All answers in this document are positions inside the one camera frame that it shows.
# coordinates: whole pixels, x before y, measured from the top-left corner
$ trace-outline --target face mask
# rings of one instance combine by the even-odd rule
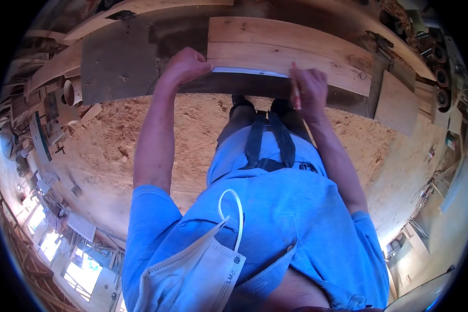
[[[224,218],[220,207],[227,192],[235,197],[239,209],[239,231],[234,250],[214,238],[229,220],[229,216]],[[203,237],[142,273],[134,312],[224,309],[246,260],[237,252],[243,234],[243,208],[235,191],[229,189],[222,193],[218,214],[222,222]]]

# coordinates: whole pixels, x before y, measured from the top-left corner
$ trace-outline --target light blue short-sleeve shirt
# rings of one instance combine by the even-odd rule
[[[311,163],[317,173],[297,165],[273,172],[239,170],[247,164],[249,130],[242,128],[219,146],[206,176],[207,189],[186,215],[156,186],[134,190],[122,277],[128,310],[137,302],[145,268],[180,252],[221,221],[217,203],[226,189],[235,190],[243,204],[238,252],[246,257],[226,310],[257,310],[289,266],[319,285],[332,308],[384,308],[388,275],[369,215],[349,214],[315,147],[295,135],[295,161]],[[266,127],[260,158],[280,161],[279,153]],[[231,218],[215,238],[233,249],[239,224],[233,197],[223,198],[222,210]]]

